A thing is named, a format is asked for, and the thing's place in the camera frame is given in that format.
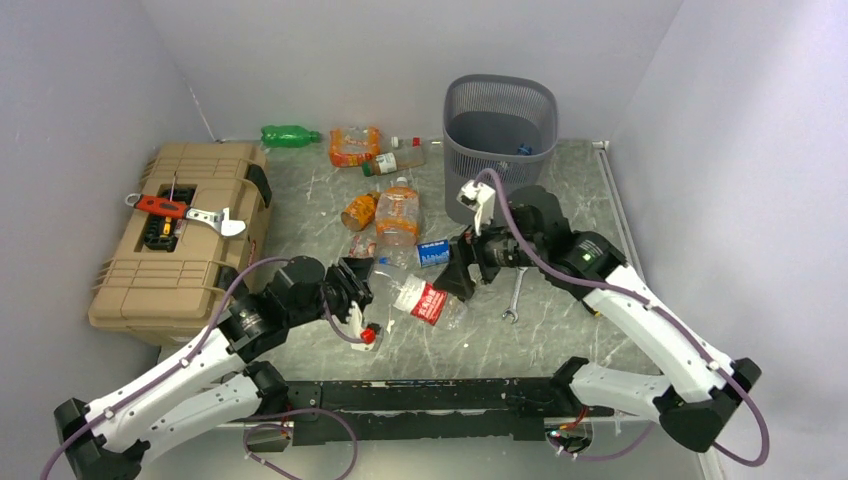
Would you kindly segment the clear bottle red label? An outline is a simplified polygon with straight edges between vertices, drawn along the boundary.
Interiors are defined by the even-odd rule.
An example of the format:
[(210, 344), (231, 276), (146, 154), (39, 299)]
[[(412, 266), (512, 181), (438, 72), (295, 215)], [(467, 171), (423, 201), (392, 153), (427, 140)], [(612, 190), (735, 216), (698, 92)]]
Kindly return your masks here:
[(376, 300), (432, 327), (458, 329), (468, 315), (458, 297), (395, 265), (377, 262), (369, 285)]

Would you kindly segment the crushed blue label bottle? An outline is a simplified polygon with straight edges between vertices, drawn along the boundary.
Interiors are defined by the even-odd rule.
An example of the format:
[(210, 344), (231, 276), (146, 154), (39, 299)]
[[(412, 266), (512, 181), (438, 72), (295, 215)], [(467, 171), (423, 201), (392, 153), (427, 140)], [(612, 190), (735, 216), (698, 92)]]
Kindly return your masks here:
[(533, 148), (524, 143), (520, 144), (516, 151), (517, 155), (530, 156), (533, 154)]

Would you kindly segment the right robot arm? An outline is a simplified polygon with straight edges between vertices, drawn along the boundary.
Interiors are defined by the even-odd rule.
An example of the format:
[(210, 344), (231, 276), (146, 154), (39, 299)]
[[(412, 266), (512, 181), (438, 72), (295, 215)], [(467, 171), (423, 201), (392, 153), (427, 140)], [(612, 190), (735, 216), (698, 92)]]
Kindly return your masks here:
[[(492, 282), (505, 268), (536, 267), (551, 285), (612, 321), (660, 370), (634, 374), (572, 357), (550, 380), (557, 411), (574, 415), (585, 406), (612, 408), (658, 424), (691, 451), (715, 446), (761, 375), (755, 362), (731, 359), (685, 326), (609, 240), (572, 229), (557, 197), (543, 187), (512, 192), (501, 223), (494, 220), (499, 198), (487, 184), (467, 182), (457, 200), (474, 219), (450, 240), (450, 260), (437, 289), (468, 300), (479, 282)], [(480, 271), (478, 281), (471, 266)]]

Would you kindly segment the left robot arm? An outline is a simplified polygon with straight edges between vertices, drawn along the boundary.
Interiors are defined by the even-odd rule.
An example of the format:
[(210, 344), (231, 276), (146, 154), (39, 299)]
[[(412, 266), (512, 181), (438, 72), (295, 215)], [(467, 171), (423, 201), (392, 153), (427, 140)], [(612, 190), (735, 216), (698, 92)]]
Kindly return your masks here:
[(66, 458), (78, 479), (134, 479), (169, 450), (215, 427), (293, 414), (288, 386), (261, 355), (292, 329), (316, 320), (333, 328), (363, 323), (373, 300), (371, 258), (341, 258), (330, 267), (280, 258), (260, 291), (224, 297), (209, 324), (180, 350), (101, 398), (71, 398), (54, 411), (61, 442), (40, 473)]

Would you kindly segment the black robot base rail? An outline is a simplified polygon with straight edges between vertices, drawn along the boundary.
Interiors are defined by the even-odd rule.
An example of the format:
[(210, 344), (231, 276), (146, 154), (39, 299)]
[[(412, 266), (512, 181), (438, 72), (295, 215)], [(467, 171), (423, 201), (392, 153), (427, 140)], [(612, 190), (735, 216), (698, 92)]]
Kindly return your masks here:
[(536, 441), (587, 423), (590, 407), (546, 377), (291, 381), (259, 415), (287, 422), (297, 446), (363, 441), (508, 437)]

